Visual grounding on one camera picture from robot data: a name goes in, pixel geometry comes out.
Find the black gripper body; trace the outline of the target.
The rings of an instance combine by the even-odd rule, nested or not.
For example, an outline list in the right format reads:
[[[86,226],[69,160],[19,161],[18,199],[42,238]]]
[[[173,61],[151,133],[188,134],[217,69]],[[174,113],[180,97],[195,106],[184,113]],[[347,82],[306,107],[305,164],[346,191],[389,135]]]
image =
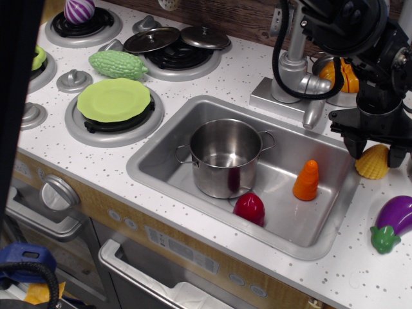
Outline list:
[[[403,108],[384,114],[342,109],[328,115],[331,131],[356,142],[372,140],[390,145],[411,144],[411,118]]]

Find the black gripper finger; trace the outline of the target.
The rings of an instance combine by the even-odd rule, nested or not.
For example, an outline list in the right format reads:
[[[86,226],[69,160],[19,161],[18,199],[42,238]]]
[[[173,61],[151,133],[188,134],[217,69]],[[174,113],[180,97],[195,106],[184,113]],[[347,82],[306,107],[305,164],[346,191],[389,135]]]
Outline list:
[[[343,135],[344,145],[354,159],[359,159],[366,147],[368,139],[359,135]]]
[[[389,168],[398,168],[406,156],[406,149],[391,145],[388,152],[387,165]]]

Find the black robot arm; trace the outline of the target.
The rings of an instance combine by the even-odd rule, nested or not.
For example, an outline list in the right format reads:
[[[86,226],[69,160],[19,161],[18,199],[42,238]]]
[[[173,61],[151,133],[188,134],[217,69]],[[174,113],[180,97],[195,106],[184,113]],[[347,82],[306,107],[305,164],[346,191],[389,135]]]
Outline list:
[[[345,59],[359,80],[356,108],[329,114],[350,155],[367,141],[389,145],[388,167],[411,152],[411,119],[403,106],[411,91],[409,37],[388,16],[384,1],[303,1],[303,33],[322,51]]]

